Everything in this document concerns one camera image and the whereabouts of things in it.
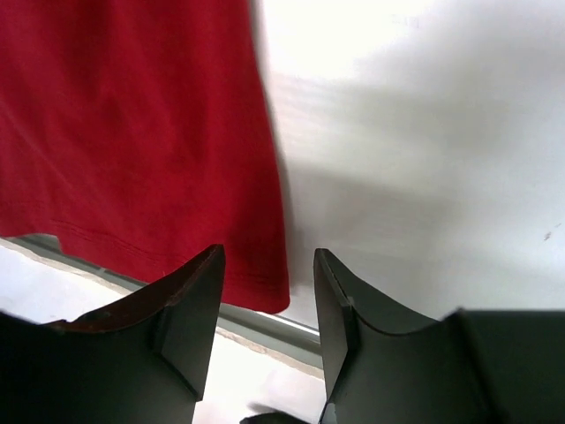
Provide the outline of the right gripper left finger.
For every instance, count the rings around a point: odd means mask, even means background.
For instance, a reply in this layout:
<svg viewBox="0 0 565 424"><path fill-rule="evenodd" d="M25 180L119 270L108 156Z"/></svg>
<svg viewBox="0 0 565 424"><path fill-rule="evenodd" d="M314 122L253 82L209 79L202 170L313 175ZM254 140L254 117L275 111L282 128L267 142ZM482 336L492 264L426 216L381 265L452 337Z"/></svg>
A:
<svg viewBox="0 0 565 424"><path fill-rule="evenodd" d="M203 398L222 246L78 319L1 317L4 423L189 423Z"/></svg>

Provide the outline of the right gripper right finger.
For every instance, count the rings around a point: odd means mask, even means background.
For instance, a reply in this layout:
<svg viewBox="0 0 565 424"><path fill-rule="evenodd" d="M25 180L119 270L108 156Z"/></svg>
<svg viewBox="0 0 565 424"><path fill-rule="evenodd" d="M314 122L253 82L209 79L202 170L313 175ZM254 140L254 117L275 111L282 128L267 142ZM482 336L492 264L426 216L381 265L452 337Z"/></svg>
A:
<svg viewBox="0 0 565 424"><path fill-rule="evenodd" d="M323 423L561 423L564 314L458 309L434 320L318 249Z"/></svg>

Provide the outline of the red t shirt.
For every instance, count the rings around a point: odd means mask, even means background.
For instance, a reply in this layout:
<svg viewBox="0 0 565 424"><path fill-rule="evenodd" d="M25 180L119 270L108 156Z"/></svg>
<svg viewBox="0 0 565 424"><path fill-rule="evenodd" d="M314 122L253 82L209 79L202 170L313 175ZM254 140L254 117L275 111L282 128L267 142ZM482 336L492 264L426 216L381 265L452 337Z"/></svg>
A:
<svg viewBox="0 0 565 424"><path fill-rule="evenodd" d="M246 1L4 1L1 233L152 283L213 244L222 301L290 303Z"/></svg>

